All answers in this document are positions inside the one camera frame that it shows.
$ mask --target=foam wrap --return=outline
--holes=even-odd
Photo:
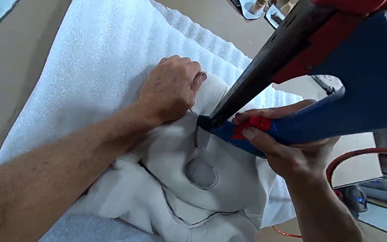
[[[229,86],[251,62],[232,43],[152,0],[73,0],[41,77],[4,141],[0,164],[135,101],[148,72],[162,57],[175,54],[198,61],[202,69]],[[300,100],[299,96],[268,87],[252,102],[265,108]],[[277,178],[265,214],[272,203],[276,209],[284,207],[286,213],[270,214],[263,226],[294,216],[290,200],[282,199],[289,196],[284,181]],[[88,227],[83,223],[102,223],[91,220],[79,217],[75,224],[67,224],[72,219],[62,217],[55,226],[64,223],[70,234],[83,233]],[[111,230],[111,224],[106,223],[103,229]],[[46,234],[44,241],[68,238],[55,233],[54,228],[49,231],[54,234]],[[109,235],[96,241],[124,241],[112,237],[112,233],[103,234]],[[84,240],[70,238],[68,241]]]

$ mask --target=tan floor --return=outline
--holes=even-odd
[[[71,0],[20,0],[0,23],[0,146],[38,80],[58,26]],[[158,0],[178,9],[194,22],[210,29],[226,41],[231,41],[253,58],[272,34],[273,29],[263,18],[245,20],[230,4],[230,0]],[[298,86],[287,84],[287,91]],[[321,95],[308,83],[311,96]],[[387,241],[387,234],[363,226],[370,241]],[[288,233],[299,233],[296,220],[278,225]],[[282,236],[272,228],[261,230],[259,241],[300,241]]]

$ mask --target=finger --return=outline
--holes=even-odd
[[[242,123],[246,122],[247,120],[249,120],[249,118],[252,116],[259,116],[259,113],[262,110],[264,110],[264,109],[250,109],[250,110],[247,110],[243,113],[236,113],[235,118],[232,119],[232,122],[235,125],[242,124]]]
[[[191,59],[190,58],[188,58],[188,57],[183,57],[183,58],[180,58],[180,63],[182,63],[182,64],[185,64],[185,65],[187,65],[187,64],[189,64],[189,63],[191,63],[192,61],[191,61]]]
[[[242,124],[249,120],[250,116],[245,113],[236,113],[235,118],[232,119],[232,123],[235,125]]]
[[[286,147],[278,143],[269,134],[253,127],[243,129],[243,136],[267,156],[282,156],[282,150]]]
[[[292,114],[294,112],[297,112],[307,106],[310,106],[315,102],[316,101],[313,99],[306,99],[288,106],[283,106],[279,108],[267,108],[262,110],[259,115],[264,118],[279,119],[288,116],[289,114]]]
[[[174,56],[168,58],[168,61],[175,61],[175,60],[178,60],[178,59],[180,59],[180,56],[174,55]]]
[[[191,93],[192,93],[193,100],[195,100],[196,92],[200,88],[202,82],[205,81],[206,79],[207,79],[207,74],[204,72],[198,73],[193,79],[193,82],[191,84]]]
[[[192,61],[192,62],[187,64],[187,76],[189,78],[192,78],[192,80],[200,72],[201,72],[201,65],[198,62]]]
[[[168,60],[168,58],[166,57],[162,58],[161,61],[158,63],[158,65],[164,63],[166,60]]]

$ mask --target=hand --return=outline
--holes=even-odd
[[[140,90],[138,103],[162,123],[181,118],[194,105],[207,75],[198,62],[179,56],[162,58]]]
[[[237,113],[232,120],[234,124],[247,121],[251,116],[279,119],[315,103],[304,100],[280,108],[251,109]],[[319,140],[300,145],[285,146],[270,135],[256,128],[243,130],[243,135],[258,150],[265,153],[270,167],[287,183],[299,183],[325,178],[326,159],[339,137]]]

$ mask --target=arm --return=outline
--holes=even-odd
[[[119,155],[180,118],[206,75],[189,58],[163,58],[138,102],[0,166],[0,241],[37,241]]]
[[[253,115],[278,119],[313,102],[313,100],[305,100],[281,108],[252,109],[237,114],[233,122],[239,124]],[[349,210],[334,194],[325,177],[325,161],[338,138],[284,146],[255,128],[243,130],[243,135],[252,145],[266,154],[271,168],[285,179],[304,241],[360,242],[364,240]]]

